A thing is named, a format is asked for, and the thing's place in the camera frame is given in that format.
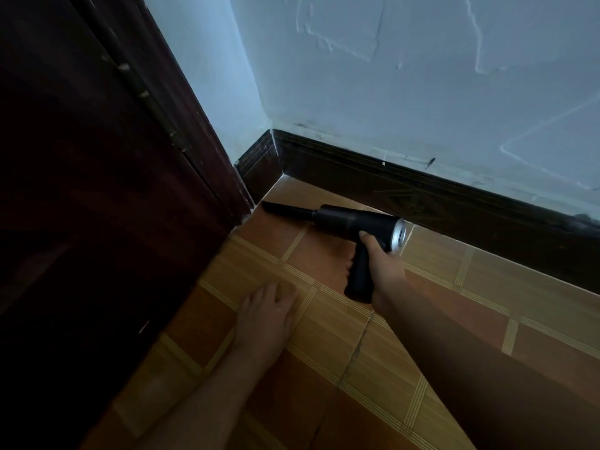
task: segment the tiled floor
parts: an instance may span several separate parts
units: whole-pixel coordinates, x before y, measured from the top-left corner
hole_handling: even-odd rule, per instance
[[[288,177],[266,197],[363,206]],[[83,448],[130,448],[209,373],[239,299],[268,281],[300,290],[296,326],[229,447],[472,448],[385,321],[342,295],[353,245],[259,207],[222,247]],[[413,227],[409,281],[476,336],[600,407],[600,297]]]

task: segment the baseboard trim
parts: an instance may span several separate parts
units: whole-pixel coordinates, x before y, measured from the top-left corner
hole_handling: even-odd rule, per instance
[[[588,219],[274,130],[285,174],[600,293],[600,227]]]
[[[254,142],[235,167],[254,203],[259,203],[283,173],[270,130]]]

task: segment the person's right arm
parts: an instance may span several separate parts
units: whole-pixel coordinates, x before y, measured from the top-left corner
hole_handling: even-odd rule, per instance
[[[400,256],[361,239],[373,308],[479,450],[600,447],[597,408],[448,318],[409,285]]]

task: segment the black handle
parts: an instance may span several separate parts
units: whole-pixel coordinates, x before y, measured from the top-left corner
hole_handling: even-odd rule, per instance
[[[385,249],[383,242],[379,238],[377,242],[382,249]],[[354,250],[354,259],[348,276],[348,285],[344,289],[344,295],[356,302],[371,303],[373,287],[373,280],[369,271],[369,252],[364,243],[359,241]]]

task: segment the white wall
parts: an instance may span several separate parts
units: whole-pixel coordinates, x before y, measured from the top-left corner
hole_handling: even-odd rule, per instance
[[[231,0],[275,128],[600,217],[598,0]]]
[[[271,121],[229,0],[144,1],[234,163]]]

